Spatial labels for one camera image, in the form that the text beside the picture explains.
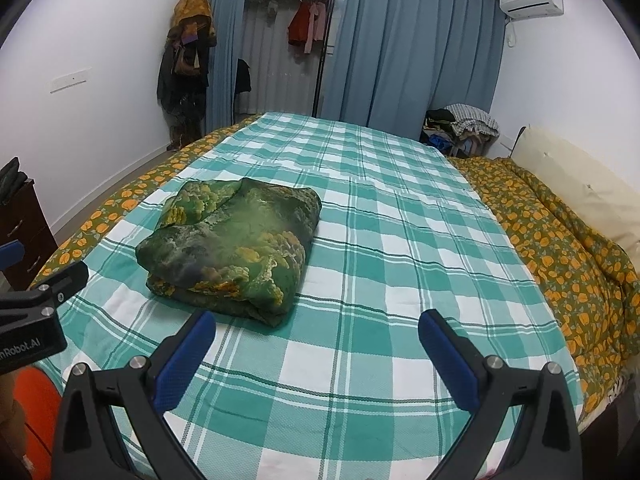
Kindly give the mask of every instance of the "screw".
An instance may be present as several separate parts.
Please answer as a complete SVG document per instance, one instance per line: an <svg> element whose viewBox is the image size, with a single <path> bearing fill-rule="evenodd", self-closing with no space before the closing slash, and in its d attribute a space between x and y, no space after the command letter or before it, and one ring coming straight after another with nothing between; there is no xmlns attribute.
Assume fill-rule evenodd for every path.
<svg viewBox="0 0 640 480"><path fill-rule="evenodd" d="M146 357L143 355L136 355L129 360L129 366L136 370L142 368L146 364Z"/></svg>
<svg viewBox="0 0 640 480"><path fill-rule="evenodd" d="M497 355L489 355L486 358L486 364L489 368L492 368L493 370L499 370L504 365L504 361Z"/></svg>
<svg viewBox="0 0 640 480"><path fill-rule="evenodd" d="M553 375L562 373L562 367L558 363L553 361L546 364L546 369L549 370L549 373Z"/></svg>
<svg viewBox="0 0 640 480"><path fill-rule="evenodd" d="M73 368L71 368L71 373L73 375L82 375L86 372L86 364L84 363L78 363L77 365L74 365Z"/></svg>

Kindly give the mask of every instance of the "curtain fold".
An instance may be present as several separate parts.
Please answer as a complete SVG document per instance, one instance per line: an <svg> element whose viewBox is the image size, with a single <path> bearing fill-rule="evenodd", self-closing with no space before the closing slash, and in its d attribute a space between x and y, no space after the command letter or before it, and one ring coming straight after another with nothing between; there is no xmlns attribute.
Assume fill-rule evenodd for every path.
<svg viewBox="0 0 640 480"><path fill-rule="evenodd" d="M321 117L418 139L426 111L488 111L502 57L498 0L347 0Z"/></svg>
<svg viewBox="0 0 640 480"><path fill-rule="evenodd" d="M299 0L279 0L275 18L267 16L268 0L248 2L244 8L240 57L251 70L251 92L239 94L240 113L313 112L322 42L314 41L310 54L292 46L287 27L300 6Z"/></svg>
<svg viewBox="0 0 640 480"><path fill-rule="evenodd" d="M210 50L206 132L233 123L244 0L210 0L218 44Z"/></svg>

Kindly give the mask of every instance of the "brown wooden drawer cabinet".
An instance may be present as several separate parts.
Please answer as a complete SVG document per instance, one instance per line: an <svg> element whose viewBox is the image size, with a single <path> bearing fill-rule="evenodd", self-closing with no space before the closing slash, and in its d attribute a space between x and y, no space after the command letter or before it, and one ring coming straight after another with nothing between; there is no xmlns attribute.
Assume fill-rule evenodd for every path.
<svg viewBox="0 0 640 480"><path fill-rule="evenodd" d="M24 258L3 271L14 290L26 290L58 246L42 214L33 180L27 180L7 204L0 203L0 245L20 240Z"/></svg>

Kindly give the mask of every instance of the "striped cloth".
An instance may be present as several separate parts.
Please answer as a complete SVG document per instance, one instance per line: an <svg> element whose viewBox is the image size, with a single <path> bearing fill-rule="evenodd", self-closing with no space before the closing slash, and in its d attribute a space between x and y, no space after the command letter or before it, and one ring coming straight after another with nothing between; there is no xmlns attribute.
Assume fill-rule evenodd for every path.
<svg viewBox="0 0 640 480"><path fill-rule="evenodd" d="M276 329L217 316L216 340L165 419L207 478L424 479L468 420L420 346L437 308L482 354L562 365L564 338L492 213L433 148L350 124L266 114L194 161L87 256L87 287L60 307L68 349L42 362L62 387L76 362L149 355L192 308L155 298L134 248L189 179L244 176L309 186L322 199L306 275ZM145 459L116 413L136 465ZM513 431L508 415L485 469Z"/></svg>
<svg viewBox="0 0 640 480"><path fill-rule="evenodd" d="M461 136L465 130L476 134L486 134L490 137L500 136L500 127L494 118L487 112L475 106L455 104L445 106L456 118L456 122L451 123L453 131Z"/></svg>

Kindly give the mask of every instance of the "cream upholstered headboard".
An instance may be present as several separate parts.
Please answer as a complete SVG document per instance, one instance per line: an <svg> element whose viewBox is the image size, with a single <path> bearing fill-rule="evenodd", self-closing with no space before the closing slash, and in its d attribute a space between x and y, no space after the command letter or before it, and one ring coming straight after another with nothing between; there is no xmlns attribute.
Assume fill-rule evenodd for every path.
<svg viewBox="0 0 640 480"><path fill-rule="evenodd" d="M640 271L640 194L577 146L540 128L524 128L511 158L622 247Z"/></svg>

